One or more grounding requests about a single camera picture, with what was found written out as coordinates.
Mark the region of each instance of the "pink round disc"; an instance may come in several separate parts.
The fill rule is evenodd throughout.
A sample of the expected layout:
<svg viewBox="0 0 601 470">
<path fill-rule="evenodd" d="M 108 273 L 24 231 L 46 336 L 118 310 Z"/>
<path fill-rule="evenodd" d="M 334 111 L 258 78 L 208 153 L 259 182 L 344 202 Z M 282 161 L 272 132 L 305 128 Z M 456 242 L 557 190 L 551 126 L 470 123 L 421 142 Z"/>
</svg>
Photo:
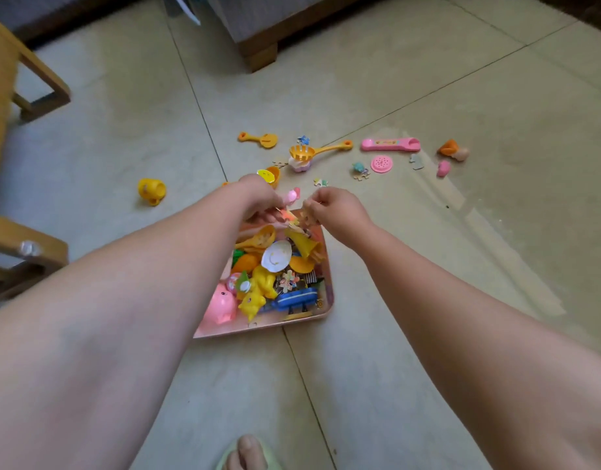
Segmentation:
<svg viewBox="0 0 601 470">
<path fill-rule="evenodd" d="M 387 173 L 392 169 L 392 165 L 394 165 L 392 158 L 386 157 L 385 155 L 378 155 L 372 159 L 370 167 L 372 168 L 372 171 L 377 173 Z"/>
</svg>

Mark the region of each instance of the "forearm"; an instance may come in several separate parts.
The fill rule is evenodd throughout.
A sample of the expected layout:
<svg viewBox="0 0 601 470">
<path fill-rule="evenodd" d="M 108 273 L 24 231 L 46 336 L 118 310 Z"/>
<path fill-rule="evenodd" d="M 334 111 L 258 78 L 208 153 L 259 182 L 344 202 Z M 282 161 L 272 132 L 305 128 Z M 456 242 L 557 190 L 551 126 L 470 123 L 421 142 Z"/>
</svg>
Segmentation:
<svg viewBox="0 0 601 470">
<path fill-rule="evenodd" d="M 380 228 L 359 237 L 381 296 L 494 468 L 601 465 L 600 356 Z"/>
<path fill-rule="evenodd" d="M 0 468 L 129 465 L 232 251 L 241 188 L 92 252 L 0 310 Z"/>
</svg>

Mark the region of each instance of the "left hand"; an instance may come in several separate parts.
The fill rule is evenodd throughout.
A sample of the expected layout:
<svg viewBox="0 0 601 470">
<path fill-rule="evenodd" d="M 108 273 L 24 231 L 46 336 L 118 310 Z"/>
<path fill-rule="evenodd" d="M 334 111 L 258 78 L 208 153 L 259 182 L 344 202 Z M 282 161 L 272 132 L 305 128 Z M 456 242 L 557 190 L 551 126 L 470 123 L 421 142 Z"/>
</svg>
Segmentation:
<svg viewBox="0 0 601 470">
<path fill-rule="evenodd" d="M 256 224 L 285 221 L 276 210 L 285 207 L 283 199 L 258 174 L 243 176 L 238 184 L 245 189 L 248 199 L 244 221 Z"/>
</svg>

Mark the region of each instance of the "toe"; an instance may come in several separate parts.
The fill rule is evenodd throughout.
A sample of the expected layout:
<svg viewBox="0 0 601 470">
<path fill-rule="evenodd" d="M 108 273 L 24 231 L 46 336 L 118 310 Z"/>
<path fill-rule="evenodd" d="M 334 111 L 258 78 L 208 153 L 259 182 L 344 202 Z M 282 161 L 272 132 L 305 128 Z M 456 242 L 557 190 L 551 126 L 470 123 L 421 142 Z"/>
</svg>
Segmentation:
<svg viewBox="0 0 601 470">
<path fill-rule="evenodd" d="M 237 441 L 237 449 L 240 451 L 240 457 L 246 470 L 266 470 L 268 468 L 261 444 L 254 435 L 242 435 Z"/>
<path fill-rule="evenodd" d="M 240 463 L 240 454 L 234 450 L 226 458 L 226 463 L 222 467 L 224 470 L 245 470 Z"/>
</svg>

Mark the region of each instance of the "hand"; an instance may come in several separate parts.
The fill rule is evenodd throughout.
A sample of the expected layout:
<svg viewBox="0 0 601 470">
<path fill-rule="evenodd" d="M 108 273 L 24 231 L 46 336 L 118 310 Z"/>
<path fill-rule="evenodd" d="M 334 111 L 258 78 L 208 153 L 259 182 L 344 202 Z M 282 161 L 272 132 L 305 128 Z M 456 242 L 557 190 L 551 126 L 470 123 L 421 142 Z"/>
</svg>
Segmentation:
<svg viewBox="0 0 601 470">
<path fill-rule="evenodd" d="M 359 231 L 373 225 L 366 208 L 353 193 L 339 188 L 320 188 L 305 200 L 303 209 L 320 221 L 343 245 L 353 249 Z"/>
<path fill-rule="evenodd" d="M 238 185 L 243 188 L 242 196 L 247 199 L 244 221 L 254 224 L 285 221 L 276 210 L 285 207 L 283 199 L 258 174 L 243 176 Z"/>
</svg>

